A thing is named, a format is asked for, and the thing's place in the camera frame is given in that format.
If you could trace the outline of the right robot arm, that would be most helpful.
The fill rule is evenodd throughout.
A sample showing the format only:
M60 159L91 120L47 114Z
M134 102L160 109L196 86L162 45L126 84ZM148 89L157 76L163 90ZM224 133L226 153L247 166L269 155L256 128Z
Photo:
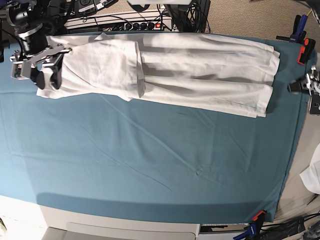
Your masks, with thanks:
M7 22L14 28L14 33L8 35L20 47L10 57L13 79L31 80L43 90L46 87L44 69L48 68L52 72L49 84L57 90L61 87L63 57L71 49L61 44L51 46L47 37L64 29L74 6L72 0L67 9L51 13L51 10L59 10L59 6L51 5L48 0L9 0L1 5L6 11Z

